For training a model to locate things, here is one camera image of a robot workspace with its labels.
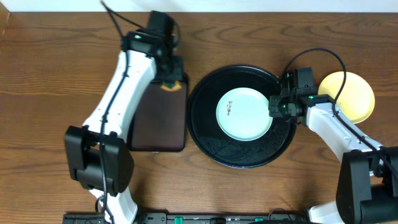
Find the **pale green plate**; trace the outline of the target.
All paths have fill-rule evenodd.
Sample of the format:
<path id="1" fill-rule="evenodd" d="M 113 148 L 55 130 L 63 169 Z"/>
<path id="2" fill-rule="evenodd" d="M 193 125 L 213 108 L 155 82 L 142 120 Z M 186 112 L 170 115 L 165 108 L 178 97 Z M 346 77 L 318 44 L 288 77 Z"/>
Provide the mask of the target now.
<path id="1" fill-rule="evenodd" d="M 238 141 L 259 139 L 272 124 L 269 100 L 252 88 L 235 88 L 225 93 L 216 107 L 221 130 Z"/>

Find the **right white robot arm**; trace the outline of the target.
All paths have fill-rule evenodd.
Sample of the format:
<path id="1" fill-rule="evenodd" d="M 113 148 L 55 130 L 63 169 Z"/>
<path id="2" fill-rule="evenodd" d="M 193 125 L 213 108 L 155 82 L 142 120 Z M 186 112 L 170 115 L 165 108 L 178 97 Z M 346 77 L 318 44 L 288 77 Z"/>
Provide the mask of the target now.
<path id="1" fill-rule="evenodd" d="M 341 162 L 335 200 L 308 210 L 312 223 L 397 221 L 397 148 L 384 147 L 354 125 L 328 95 L 274 95 L 273 118 L 300 120 Z"/>

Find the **yellow plate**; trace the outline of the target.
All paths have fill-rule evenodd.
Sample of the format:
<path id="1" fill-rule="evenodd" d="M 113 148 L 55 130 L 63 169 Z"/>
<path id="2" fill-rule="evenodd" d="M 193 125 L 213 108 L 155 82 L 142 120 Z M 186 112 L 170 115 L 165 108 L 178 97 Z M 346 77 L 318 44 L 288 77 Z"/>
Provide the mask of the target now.
<path id="1" fill-rule="evenodd" d="M 318 94 L 327 94 L 335 98 L 343 78 L 343 72 L 329 74 L 318 87 Z M 374 92 L 365 79 L 355 73 L 346 72 L 346 82 L 336 104 L 352 123 L 361 123 L 368 119 L 374 110 Z"/>

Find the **green and orange sponge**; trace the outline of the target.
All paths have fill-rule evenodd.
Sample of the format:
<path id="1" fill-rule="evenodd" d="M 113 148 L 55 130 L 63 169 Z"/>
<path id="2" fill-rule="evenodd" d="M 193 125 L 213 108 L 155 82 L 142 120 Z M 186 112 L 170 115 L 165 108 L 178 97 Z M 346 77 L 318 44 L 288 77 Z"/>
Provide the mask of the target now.
<path id="1" fill-rule="evenodd" d="M 160 88 L 164 91 L 169 91 L 169 92 L 173 92 L 173 91 L 179 91 L 182 89 L 182 84 L 180 83 L 179 80 L 176 80 L 172 83 L 163 83 Z"/>

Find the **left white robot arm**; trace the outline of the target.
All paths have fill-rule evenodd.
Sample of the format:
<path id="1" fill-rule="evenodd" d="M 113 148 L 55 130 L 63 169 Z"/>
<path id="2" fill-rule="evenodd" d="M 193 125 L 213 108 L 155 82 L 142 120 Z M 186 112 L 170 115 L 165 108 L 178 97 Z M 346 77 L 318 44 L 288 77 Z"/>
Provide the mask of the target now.
<path id="1" fill-rule="evenodd" d="M 64 137 L 70 176 L 96 197 L 95 214 L 66 214 L 64 223 L 133 223 L 138 211 L 129 190 L 134 161 L 127 140 L 137 106 L 151 82 L 175 91 L 182 59 L 172 30 L 143 29 L 123 36 L 115 73 L 82 127 Z"/>

